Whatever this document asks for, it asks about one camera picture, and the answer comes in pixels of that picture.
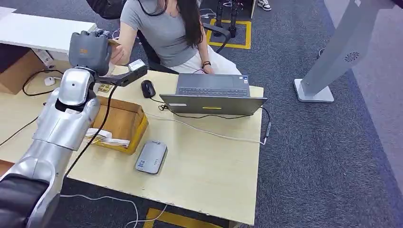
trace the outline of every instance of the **gray external drive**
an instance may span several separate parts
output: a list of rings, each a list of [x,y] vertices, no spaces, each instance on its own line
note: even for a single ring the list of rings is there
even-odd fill
[[[166,144],[163,142],[148,140],[137,159],[136,170],[157,174],[160,171],[167,149]]]

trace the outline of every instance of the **black cable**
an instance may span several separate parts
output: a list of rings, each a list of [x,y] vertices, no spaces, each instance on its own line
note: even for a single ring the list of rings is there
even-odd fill
[[[163,104],[165,103],[165,102],[163,102],[163,101],[154,100],[152,97],[150,97],[150,99],[153,100],[153,101],[155,101],[155,102],[158,102],[158,103],[163,103]]]
[[[267,138],[269,137],[269,133],[270,133],[270,129],[271,129],[271,124],[272,124],[273,118],[271,117],[269,111],[268,111],[266,108],[264,108],[264,107],[259,107],[259,108],[263,109],[263,110],[266,112],[267,117],[268,117],[268,119],[269,119],[269,123],[267,124],[267,129],[266,129],[266,135],[265,135],[265,137],[263,138],[263,139],[264,139],[264,144],[266,144],[266,140],[267,140]],[[183,116],[183,115],[179,115],[179,114],[177,114],[177,113],[174,113],[173,111],[171,111],[171,110],[169,109],[169,107],[168,107],[166,104],[159,105],[159,106],[158,106],[158,109],[159,109],[160,111],[164,111],[165,109],[167,109],[167,110],[169,110],[171,113],[173,113],[173,114],[176,115],[176,116],[183,117],[183,118],[192,118],[192,119],[202,119],[202,118],[204,118],[204,117],[214,116],[214,117],[219,117],[219,118],[223,118],[223,119],[226,119],[226,120],[233,120],[233,119],[239,119],[239,118],[243,118],[243,117],[247,117],[247,116],[252,116],[252,115],[253,115],[253,114],[251,114],[251,115],[243,115],[243,116],[237,116],[237,117],[225,117],[225,116],[211,115],[211,114],[210,114],[210,115],[204,115],[204,116],[200,116],[200,117],[194,117],[194,116]]]
[[[26,91],[25,91],[25,86],[28,84],[28,82],[33,78],[33,77],[35,77],[37,74],[39,74],[39,73],[43,73],[43,72],[45,72],[45,73],[49,73],[49,72],[59,72],[61,75],[63,75],[63,73],[62,72],[60,72],[59,70],[41,70],[41,71],[38,71],[38,72],[35,72],[35,73],[33,73],[33,74],[31,74],[30,76],[29,76],[29,78],[24,82],[24,84],[22,85],[22,91],[25,93],[25,95],[27,95],[27,96],[38,96],[38,95],[43,95],[43,94],[50,94],[50,93],[52,93],[53,92],[53,90],[50,90],[50,91],[46,91],[46,92],[42,92],[42,93],[37,93],[37,94],[28,94]]]
[[[267,111],[267,109],[264,108],[264,107],[259,107],[259,108],[261,108],[261,109],[263,109],[263,110],[266,111],[267,117],[269,118],[269,122],[271,122],[271,115],[270,115],[270,113]]]
[[[83,155],[83,153],[86,151],[86,149],[91,145],[92,141],[96,138],[96,136],[98,135],[98,133],[102,130],[102,128],[104,127],[105,123],[106,123],[106,119],[108,118],[109,115],[109,108],[111,106],[111,99],[112,99],[112,95],[114,93],[114,91],[116,90],[117,86],[114,86],[111,93],[109,94],[108,97],[108,106],[106,108],[106,113],[105,113],[105,117],[104,120],[101,124],[101,126],[99,126],[99,129],[97,132],[95,132],[94,136],[92,136],[91,140],[87,143],[87,145],[84,147],[84,149],[80,152],[80,154],[77,156],[77,158],[74,160],[73,164],[70,166],[70,168],[67,170],[65,177],[67,177],[67,175],[70,173],[70,171],[73,169],[73,167],[76,165],[78,159],[81,158],[81,156]]]
[[[37,116],[35,119],[33,119],[31,122],[29,122],[28,124],[26,124],[25,126],[21,127],[18,131],[16,131],[12,136],[10,136],[8,139],[6,139],[4,142],[2,142],[0,144],[0,146],[2,146],[3,144],[5,144],[8,140],[10,140],[12,137],[14,137],[16,134],[18,134],[20,131],[22,131],[24,128],[26,128],[28,125],[30,125],[31,123],[35,122],[38,119],[39,116]]]
[[[260,108],[266,111],[267,117],[269,118],[269,123],[267,124],[267,129],[266,129],[266,135],[265,135],[265,137],[263,137],[264,144],[266,144],[266,140],[269,137],[269,133],[270,133],[270,129],[271,129],[271,123],[272,123],[273,118],[271,118],[271,115],[270,115],[269,111],[266,108],[264,108],[264,107],[260,107]]]
[[[160,111],[164,111],[165,109],[167,109],[168,111],[170,111],[171,113],[173,113],[173,114],[176,115],[176,116],[183,117],[183,118],[191,118],[191,119],[202,119],[202,118],[204,118],[204,117],[214,116],[214,117],[219,117],[219,118],[223,118],[223,119],[226,119],[226,120],[233,120],[233,119],[239,119],[239,118],[243,118],[243,117],[247,117],[247,116],[252,116],[252,115],[253,115],[253,114],[251,114],[251,115],[242,115],[242,116],[237,116],[237,117],[225,117],[225,116],[220,116],[220,115],[212,115],[212,114],[209,114],[209,115],[204,115],[204,116],[195,117],[195,116],[184,116],[184,115],[179,115],[179,114],[177,114],[177,113],[174,113],[173,111],[171,111],[171,110],[169,109],[169,107],[168,107],[166,104],[164,104],[164,105],[159,105],[159,106],[158,106],[158,109],[159,109]]]

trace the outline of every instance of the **laptop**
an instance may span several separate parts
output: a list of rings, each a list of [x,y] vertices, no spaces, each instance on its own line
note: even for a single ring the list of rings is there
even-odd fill
[[[176,94],[160,97],[174,113],[253,115],[267,98],[249,95],[248,76],[179,74]]]

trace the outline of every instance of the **black bag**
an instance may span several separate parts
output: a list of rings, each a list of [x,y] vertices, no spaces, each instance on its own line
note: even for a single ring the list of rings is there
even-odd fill
[[[92,10],[104,19],[119,19],[126,0],[87,0]]]

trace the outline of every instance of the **floor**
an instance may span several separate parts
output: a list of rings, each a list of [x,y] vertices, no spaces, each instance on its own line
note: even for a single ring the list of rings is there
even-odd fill
[[[274,119],[268,143],[260,148],[255,227],[403,227],[399,189],[403,124],[398,115],[402,110],[398,60],[402,58],[401,45],[397,46],[402,10],[380,15],[365,61],[330,85],[334,103],[307,104],[297,100],[292,81],[315,63],[344,4],[330,0],[272,0],[270,4],[271,12],[255,10],[251,50],[225,48],[221,53],[249,75],[252,85],[265,88],[269,98],[265,107]],[[101,19],[83,0],[0,0],[0,6],[117,28],[116,21]],[[132,56],[145,60],[139,45]],[[74,180],[66,180],[62,191],[134,200],[141,218],[149,207],[164,206]],[[175,207],[167,210],[219,226],[228,223]],[[62,199],[49,227],[122,227],[134,218],[130,204]],[[171,225],[156,222],[154,227]]]

